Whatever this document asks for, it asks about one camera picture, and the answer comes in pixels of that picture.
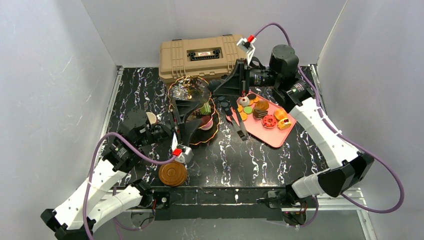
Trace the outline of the grey powdered cake ball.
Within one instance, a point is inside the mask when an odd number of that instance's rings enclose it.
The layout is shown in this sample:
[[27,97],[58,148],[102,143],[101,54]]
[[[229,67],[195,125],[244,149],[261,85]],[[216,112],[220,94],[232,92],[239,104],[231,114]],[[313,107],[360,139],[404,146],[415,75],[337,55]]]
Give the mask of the grey powdered cake ball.
[[250,100],[247,96],[245,96],[245,97],[240,97],[240,98],[237,100],[237,103],[238,103],[240,106],[242,106],[243,108],[244,108],[244,107],[249,106],[249,105],[250,105],[250,102],[251,102],[251,100]]

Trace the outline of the metal tongs black handle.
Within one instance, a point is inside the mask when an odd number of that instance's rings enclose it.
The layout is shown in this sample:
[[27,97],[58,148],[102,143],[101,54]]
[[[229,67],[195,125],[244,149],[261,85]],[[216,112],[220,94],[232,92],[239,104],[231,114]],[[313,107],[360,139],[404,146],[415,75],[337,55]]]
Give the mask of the metal tongs black handle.
[[225,115],[229,118],[234,130],[241,138],[242,141],[248,139],[248,133],[243,123],[241,114],[238,112],[237,98],[234,96],[218,96],[218,102],[220,103]]

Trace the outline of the green layered cake slice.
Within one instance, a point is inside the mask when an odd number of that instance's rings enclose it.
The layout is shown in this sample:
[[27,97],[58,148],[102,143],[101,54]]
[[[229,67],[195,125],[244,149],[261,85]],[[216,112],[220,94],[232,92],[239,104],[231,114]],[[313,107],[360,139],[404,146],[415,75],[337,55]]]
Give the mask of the green layered cake slice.
[[204,105],[200,108],[200,113],[203,116],[209,116],[212,114],[212,107],[209,102],[204,103]]

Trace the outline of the chocolate layered cake slice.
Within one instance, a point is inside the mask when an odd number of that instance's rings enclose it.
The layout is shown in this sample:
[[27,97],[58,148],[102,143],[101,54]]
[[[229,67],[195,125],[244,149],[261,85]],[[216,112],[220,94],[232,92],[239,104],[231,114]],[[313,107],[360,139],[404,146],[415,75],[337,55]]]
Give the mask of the chocolate layered cake slice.
[[263,119],[265,116],[268,115],[267,109],[261,109],[261,108],[254,108],[252,110],[252,115],[255,119],[260,120]]

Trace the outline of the black three tier cake stand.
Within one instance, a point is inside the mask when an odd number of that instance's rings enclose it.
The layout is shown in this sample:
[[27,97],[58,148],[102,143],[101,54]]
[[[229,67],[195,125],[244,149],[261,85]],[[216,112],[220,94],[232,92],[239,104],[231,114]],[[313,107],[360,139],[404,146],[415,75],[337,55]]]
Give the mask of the black three tier cake stand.
[[198,76],[183,76],[169,86],[167,96],[169,109],[177,110],[183,123],[184,142],[197,146],[212,141],[219,130],[220,115],[209,83]]

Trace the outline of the pink serving tray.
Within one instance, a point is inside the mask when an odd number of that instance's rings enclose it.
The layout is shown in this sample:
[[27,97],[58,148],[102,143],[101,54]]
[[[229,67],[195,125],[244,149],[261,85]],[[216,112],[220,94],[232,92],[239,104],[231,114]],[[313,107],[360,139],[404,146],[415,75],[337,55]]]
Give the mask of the pink serving tray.
[[[273,103],[258,94],[256,94],[256,96],[259,98],[259,100],[268,101],[268,114],[274,115],[274,111],[276,109],[281,109],[281,107],[276,103]],[[290,114],[288,114],[288,118],[291,121],[292,125],[288,129],[280,130],[277,125],[274,128],[263,127],[262,120],[255,119],[253,117],[253,114],[248,114],[247,116],[247,120],[243,121],[247,133],[258,138],[259,140],[273,148],[279,148],[283,145],[289,133],[294,128],[295,123],[297,122]]]

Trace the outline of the red strawberry tart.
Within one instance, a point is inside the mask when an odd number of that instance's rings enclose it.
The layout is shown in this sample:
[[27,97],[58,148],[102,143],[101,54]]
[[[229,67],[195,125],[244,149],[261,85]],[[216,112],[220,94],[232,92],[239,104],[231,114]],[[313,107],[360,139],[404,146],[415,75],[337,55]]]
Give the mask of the red strawberry tart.
[[262,126],[267,129],[272,129],[277,125],[277,119],[273,115],[265,115],[261,120]]

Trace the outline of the orange sugared bun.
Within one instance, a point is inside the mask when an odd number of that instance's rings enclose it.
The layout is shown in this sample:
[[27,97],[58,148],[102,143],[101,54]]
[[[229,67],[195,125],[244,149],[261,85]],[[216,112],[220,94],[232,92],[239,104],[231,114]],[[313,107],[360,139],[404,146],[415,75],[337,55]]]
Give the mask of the orange sugared bun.
[[288,113],[282,108],[277,108],[273,115],[278,122],[288,118]]

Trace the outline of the yellow roll cake with cherry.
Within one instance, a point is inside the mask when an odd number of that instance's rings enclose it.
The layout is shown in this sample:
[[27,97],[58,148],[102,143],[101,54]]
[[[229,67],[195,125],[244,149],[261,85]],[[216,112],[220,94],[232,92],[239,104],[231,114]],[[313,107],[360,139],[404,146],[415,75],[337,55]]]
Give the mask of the yellow roll cake with cherry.
[[279,130],[289,129],[292,126],[292,122],[289,118],[283,118],[278,121],[277,127]]

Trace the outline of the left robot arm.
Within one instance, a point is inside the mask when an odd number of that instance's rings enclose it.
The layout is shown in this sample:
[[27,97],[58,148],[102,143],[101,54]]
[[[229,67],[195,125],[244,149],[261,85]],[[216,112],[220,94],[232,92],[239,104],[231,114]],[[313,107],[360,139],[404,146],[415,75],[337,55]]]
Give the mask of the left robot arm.
[[[104,141],[108,144],[102,158],[92,156],[88,177],[56,208],[45,209],[41,219],[58,240],[91,240],[94,232],[130,208],[153,197],[151,186],[139,179],[123,191],[104,199],[104,195],[142,161],[154,165],[183,164],[193,157],[190,141],[199,128],[200,119],[188,117],[201,107],[199,101],[174,100],[168,124],[151,123],[142,109],[125,115],[120,132],[108,132],[100,138],[95,150]],[[154,160],[144,155],[140,147],[171,140],[172,156],[168,160]]]

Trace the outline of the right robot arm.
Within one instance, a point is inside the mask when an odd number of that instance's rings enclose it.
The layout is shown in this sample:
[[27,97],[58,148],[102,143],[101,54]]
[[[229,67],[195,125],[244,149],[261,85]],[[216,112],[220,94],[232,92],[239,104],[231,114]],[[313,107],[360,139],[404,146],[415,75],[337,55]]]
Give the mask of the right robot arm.
[[365,177],[374,158],[342,139],[317,106],[312,86],[300,79],[298,64],[295,50],[279,44],[271,51],[268,67],[252,67],[238,59],[229,76],[212,80],[208,88],[214,96],[241,97],[250,87],[271,87],[273,98],[306,130],[328,166],[296,180],[286,190],[298,199],[322,194],[338,197]]

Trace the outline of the black sandwich cookie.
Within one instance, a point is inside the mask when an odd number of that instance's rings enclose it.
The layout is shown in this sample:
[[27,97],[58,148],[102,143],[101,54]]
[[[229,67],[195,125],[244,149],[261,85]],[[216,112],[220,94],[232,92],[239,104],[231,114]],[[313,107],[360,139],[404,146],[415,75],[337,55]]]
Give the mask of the black sandwich cookie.
[[254,99],[256,99],[257,95],[255,93],[250,93],[250,94],[247,95],[247,97],[248,97],[249,100],[253,101]]

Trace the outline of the green macaron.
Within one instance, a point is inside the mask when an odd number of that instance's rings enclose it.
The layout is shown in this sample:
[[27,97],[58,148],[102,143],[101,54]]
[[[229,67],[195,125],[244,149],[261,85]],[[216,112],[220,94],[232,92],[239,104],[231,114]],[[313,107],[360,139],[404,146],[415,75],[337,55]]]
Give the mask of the green macaron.
[[247,115],[250,115],[250,114],[252,114],[252,112],[253,112],[253,108],[252,108],[251,106],[245,106],[245,107],[243,108],[243,112],[244,112],[245,114],[247,114]]

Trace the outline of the brown bread bun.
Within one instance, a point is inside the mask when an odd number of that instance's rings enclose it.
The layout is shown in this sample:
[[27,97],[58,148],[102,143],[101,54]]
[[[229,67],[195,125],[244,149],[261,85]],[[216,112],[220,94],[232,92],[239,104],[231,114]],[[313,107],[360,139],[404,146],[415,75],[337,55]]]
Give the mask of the brown bread bun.
[[254,109],[267,110],[269,108],[269,102],[267,100],[259,100],[255,103]]

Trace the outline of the tan plastic toolbox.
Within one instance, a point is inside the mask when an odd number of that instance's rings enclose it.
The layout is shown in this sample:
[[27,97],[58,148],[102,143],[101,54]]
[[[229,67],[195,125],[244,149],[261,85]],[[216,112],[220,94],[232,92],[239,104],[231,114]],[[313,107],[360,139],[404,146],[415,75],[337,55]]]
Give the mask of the tan plastic toolbox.
[[246,53],[237,46],[242,37],[242,34],[226,34],[162,42],[159,48],[159,77],[169,84],[184,76],[219,79],[229,75],[236,60],[246,57]]

